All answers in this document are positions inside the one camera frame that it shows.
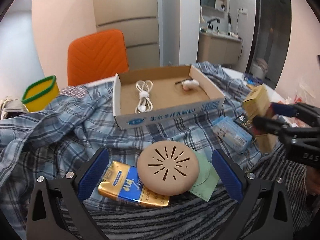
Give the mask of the person right hand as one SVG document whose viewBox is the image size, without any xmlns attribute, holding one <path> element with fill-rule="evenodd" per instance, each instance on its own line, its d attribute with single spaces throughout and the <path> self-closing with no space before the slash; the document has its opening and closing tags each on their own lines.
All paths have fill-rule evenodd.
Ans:
<svg viewBox="0 0 320 240">
<path fill-rule="evenodd" d="M 320 172 L 308 166 L 305 180 L 308 193 L 313 196 L 320 195 Z"/>
</svg>

